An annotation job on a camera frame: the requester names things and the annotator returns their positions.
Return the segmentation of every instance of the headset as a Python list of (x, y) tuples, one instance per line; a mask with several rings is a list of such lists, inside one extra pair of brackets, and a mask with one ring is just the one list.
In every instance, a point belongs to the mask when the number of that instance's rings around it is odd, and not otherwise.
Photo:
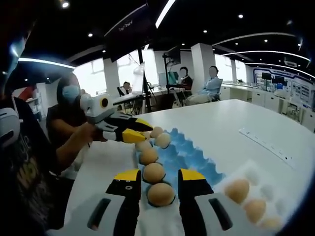
[(20, 124), (23, 122), (19, 119), (19, 112), (16, 108), (13, 95), (11, 96), (14, 109), (0, 109), (0, 148), (4, 149), (18, 140), (20, 135)]

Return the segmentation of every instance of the ceiling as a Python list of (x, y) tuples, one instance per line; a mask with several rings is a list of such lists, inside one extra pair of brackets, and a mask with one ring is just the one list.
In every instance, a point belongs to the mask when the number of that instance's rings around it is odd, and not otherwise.
[[(46, 59), (77, 66), (91, 60), (104, 57), (104, 35), (125, 15), (144, 4), (145, 0), (69, 0), (70, 7), (62, 9), (58, 1), (54, 1), (47, 12), (39, 17), (22, 57)], [(151, 18), (155, 22), (167, 0), (147, 0)], [(262, 33), (281, 32), (288, 35), (261, 35), (244, 37), (215, 45), (216, 53), (226, 54), (241, 51), (282, 51), (312, 58), (315, 42), (309, 24), (311, 7), (302, 7), (293, 3), (285, 6), (270, 7), (253, 4), (235, 4), (213, 2), (207, 0), (177, 0), (157, 30), (150, 48), (168, 50), (176, 45), (190, 49), (196, 43), (217, 44), (234, 37)], [(99, 46), (98, 50), (69, 62), (69, 58), (87, 49)], [(315, 75), (314, 66), (307, 60), (275, 53), (250, 53), (230, 55), (232, 59), (251, 63), (278, 64), (284, 66), (284, 59), (296, 63), (296, 69)], [(20, 81), (23, 75), (32, 81), (54, 81), (61, 73), (69, 69), (56, 66), (35, 66), (35, 63), (24, 62), (18, 65)]]

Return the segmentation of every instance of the brown egg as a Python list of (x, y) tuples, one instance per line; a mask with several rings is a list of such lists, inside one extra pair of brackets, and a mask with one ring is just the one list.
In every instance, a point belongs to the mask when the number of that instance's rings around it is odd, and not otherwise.
[(257, 223), (266, 211), (266, 202), (264, 200), (251, 200), (244, 206), (247, 218), (252, 223)]
[(250, 191), (250, 183), (246, 179), (238, 179), (224, 189), (224, 193), (237, 204), (242, 203)]
[(260, 224), (262, 228), (278, 231), (281, 229), (281, 220), (278, 217), (267, 218)]
[(158, 183), (165, 176), (164, 168), (159, 163), (151, 163), (143, 170), (143, 179), (149, 183)]
[(174, 189), (166, 183), (157, 183), (148, 191), (148, 201), (157, 207), (170, 205), (175, 197)]
[(147, 148), (140, 154), (140, 164), (149, 165), (158, 159), (158, 152), (153, 148)]
[(158, 127), (158, 126), (156, 126), (156, 127), (154, 127), (153, 128), (153, 130), (151, 131), (151, 138), (157, 138), (158, 137), (158, 135), (160, 135), (161, 133), (163, 133), (164, 132), (164, 130), (161, 128), (161, 127)]
[(145, 149), (152, 148), (152, 145), (150, 144), (149, 141), (146, 140), (143, 142), (136, 143), (135, 147), (136, 147), (137, 151), (143, 151)]
[(168, 133), (161, 133), (155, 139), (154, 144), (159, 146), (163, 149), (167, 148), (168, 145), (171, 143), (171, 136)]

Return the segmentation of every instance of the white pillar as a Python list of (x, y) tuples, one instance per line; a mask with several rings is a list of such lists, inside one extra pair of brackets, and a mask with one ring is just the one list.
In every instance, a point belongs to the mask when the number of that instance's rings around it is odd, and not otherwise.
[(194, 80), (192, 93), (196, 93), (204, 86), (209, 77), (209, 68), (216, 65), (215, 55), (211, 45), (198, 43), (191, 47), (192, 63), (194, 70)]
[(111, 59), (103, 61), (107, 93), (113, 97), (117, 97), (119, 96), (117, 87), (120, 86), (117, 62), (112, 62)]
[(231, 60), (231, 66), (232, 66), (232, 80), (233, 82), (237, 82), (237, 76), (236, 76), (236, 63), (235, 60)]

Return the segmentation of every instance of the monitor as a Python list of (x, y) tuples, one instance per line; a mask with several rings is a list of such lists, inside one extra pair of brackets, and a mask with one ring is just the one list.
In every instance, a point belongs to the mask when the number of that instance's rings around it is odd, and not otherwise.
[(104, 36), (106, 52), (112, 62), (149, 44), (157, 28), (147, 4), (129, 13)]
[(132, 94), (142, 94), (143, 92), (143, 77), (144, 77), (144, 62), (141, 63), (133, 71), (133, 83), (131, 85)]
[[(176, 85), (178, 84), (178, 73), (177, 72), (168, 72), (168, 84), (169, 85)], [(158, 81), (159, 85), (162, 87), (166, 86), (166, 73), (159, 73), (158, 74)]]
[(269, 73), (261, 73), (261, 77), (264, 80), (271, 80), (271, 74)]
[(167, 55), (167, 66), (174, 66), (181, 63), (181, 48), (179, 46), (168, 50), (165, 54)]

